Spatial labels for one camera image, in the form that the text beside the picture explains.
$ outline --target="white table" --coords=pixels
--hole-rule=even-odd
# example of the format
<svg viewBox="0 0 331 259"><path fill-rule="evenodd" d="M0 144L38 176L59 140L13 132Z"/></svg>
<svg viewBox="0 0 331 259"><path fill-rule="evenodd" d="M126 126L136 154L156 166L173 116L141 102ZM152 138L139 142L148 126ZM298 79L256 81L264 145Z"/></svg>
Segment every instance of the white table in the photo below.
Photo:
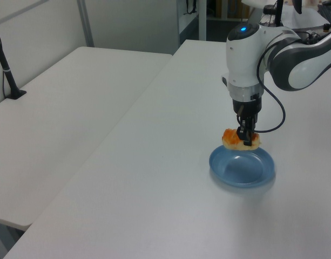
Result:
<svg viewBox="0 0 331 259"><path fill-rule="evenodd" d="M287 111L261 135L276 178L236 189L208 165L237 127L225 59L186 41L5 259L331 258L331 69L299 92L266 76ZM280 119L265 93L257 128Z"/></svg>
<svg viewBox="0 0 331 259"><path fill-rule="evenodd" d="M0 223L26 230L170 58L81 47L0 103Z"/></svg>

